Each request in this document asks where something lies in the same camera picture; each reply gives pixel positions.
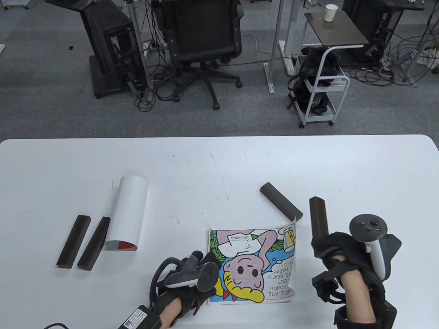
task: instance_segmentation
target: black bag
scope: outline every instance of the black bag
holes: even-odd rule
[[[299,72],[293,76],[288,81],[288,89],[292,91],[290,88],[290,83],[299,78],[300,80],[308,79],[311,85],[314,85],[316,81],[316,76],[319,71],[320,61],[322,60],[323,54],[327,50],[327,47],[306,47],[302,49],[302,54],[306,55],[305,60],[300,66]],[[321,76],[325,75],[337,75],[340,67],[338,65],[339,56],[330,52],[323,63],[323,68],[321,72]],[[332,79],[329,80],[320,80],[318,86],[327,87],[331,84]]]
[[[290,90],[294,92],[294,97],[291,95],[291,93],[288,93],[288,97],[291,103],[287,106],[287,109],[290,109],[294,101],[297,101],[300,110],[305,114],[306,108],[308,107],[309,99],[311,98],[311,93],[306,87],[305,81],[300,79],[297,80],[293,88],[291,88]],[[328,102],[329,99],[326,93],[314,94],[313,103],[311,104],[311,109],[309,112],[317,115],[322,115],[327,110],[326,106],[328,105]]]
[[[306,108],[308,107],[309,99],[311,98],[311,93],[305,85],[305,79],[308,79],[311,85],[314,85],[317,77],[317,73],[319,71],[320,62],[322,60],[323,54],[327,50],[327,47],[306,47],[302,49],[302,54],[306,55],[305,60],[300,66],[299,72],[291,77],[288,81],[288,90],[294,93],[294,97],[291,93],[288,94],[288,97],[291,103],[287,106],[288,109],[291,108],[294,101],[297,101],[300,110],[303,113],[306,113]],[[339,71],[338,66],[339,56],[330,52],[323,64],[321,76],[327,75],[337,75]],[[294,80],[298,79],[292,87],[290,87],[290,83]],[[318,86],[329,86],[332,82],[332,79],[328,80],[320,80]],[[322,115],[327,110],[327,105],[329,103],[329,99],[326,93],[316,93],[314,94],[313,103],[311,104],[310,113],[314,113],[317,115]]]

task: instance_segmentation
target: white metal cart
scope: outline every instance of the white metal cart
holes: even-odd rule
[[[329,122],[329,125],[334,125],[335,120],[340,113],[343,101],[345,100],[346,94],[348,92],[351,81],[350,78],[345,75],[341,68],[337,75],[321,76],[326,56],[331,51],[336,49],[362,48],[365,44],[368,43],[367,39],[356,28],[356,26],[352,23],[352,21],[349,19],[344,11],[337,12],[334,20],[331,22],[327,22],[324,20],[324,12],[305,13],[305,17],[306,22],[303,27],[302,33],[302,48],[310,46],[327,46],[328,49],[322,56],[314,84],[312,85],[308,79],[305,79],[304,81],[307,89],[311,93],[306,112],[303,113],[297,101],[294,101],[294,107],[296,108],[300,120],[302,121],[302,123],[299,125],[299,128],[301,129],[305,128],[305,125],[308,122],[326,121]],[[308,24],[311,25],[321,43],[303,44]],[[305,58],[306,56],[303,55],[299,55],[297,57],[294,74],[299,72],[300,66]],[[319,86],[318,83],[321,80],[333,81],[329,86]],[[328,105],[326,112],[324,112],[322,115],[311,113],[311,106],[316,93],[327,92],[343,92],[342,99],[340,100],[340,104],[337,106],[337,108],[334,106],[331,98],[328,96]]]
[[[9,9],[8,6],[23,6],[26,10],[28,10],[29,7],[27,5],[31,1],[32,0],[1,0],[4,6],[3,7],[4,10],[8,10]]]

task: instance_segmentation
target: comic poster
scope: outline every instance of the comic poster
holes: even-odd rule
[[[274,229],[211,229],[209,251],[222,266],[216,295],[208,304],[280,303],[293,298],[295,242],[295,221]]]

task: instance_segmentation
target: black office chair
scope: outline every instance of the black office chair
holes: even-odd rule
[[[158,28],[168,43],[172,65],[177,72],[191,72],[193,76],[174,90],[174,102],[188,86],[202,79],[213,98],[213,109],[219,110],[210,78],[236,80],[239,76],[217,72],[217,59],[235,58],[241,54],[239,21],[244,12],[239,0],[176,0],[153,1],[153,12]],[[200,68],[191,63],[200,63]]]

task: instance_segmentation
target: chair wheel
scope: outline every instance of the chair wheel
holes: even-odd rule
[[[221,63],[228,64],[232,58],[230,56],[221,57]]]

